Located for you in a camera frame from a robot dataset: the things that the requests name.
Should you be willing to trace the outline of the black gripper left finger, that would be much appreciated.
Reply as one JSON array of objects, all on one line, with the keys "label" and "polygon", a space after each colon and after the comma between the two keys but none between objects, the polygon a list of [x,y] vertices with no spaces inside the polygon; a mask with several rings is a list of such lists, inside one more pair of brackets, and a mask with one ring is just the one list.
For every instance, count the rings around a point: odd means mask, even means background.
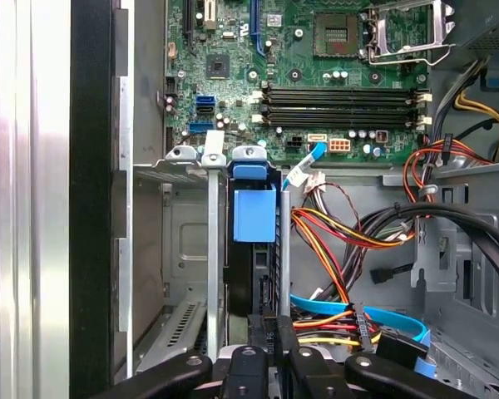
[{"label": "black gripper left finger", "polygon": [[248,316],[248,342],[220,350],[213,362],[196,351],[177,355],[117,383],[96,398],[267,398],[269,359],[264,318]]}]

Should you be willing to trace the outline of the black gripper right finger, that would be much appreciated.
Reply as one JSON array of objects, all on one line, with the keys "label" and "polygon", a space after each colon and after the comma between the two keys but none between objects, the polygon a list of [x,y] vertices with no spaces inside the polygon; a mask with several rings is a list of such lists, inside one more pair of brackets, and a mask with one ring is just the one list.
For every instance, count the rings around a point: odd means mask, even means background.
[{"label": "black gripper right finger", "polygon": [[434,350],[424,326],[406,318],[405,326],[373,315],[378,326],[414,337],[379,332],[383,343],[376,352],[356,352],[343,367],[326,359],[315,347],[299,343],[292,320],[276,318],[276,366],[286,398],[496,398],[492,385],[478,386],[474,375],[452,376],[445,383],[440,362],[428,361]]}]

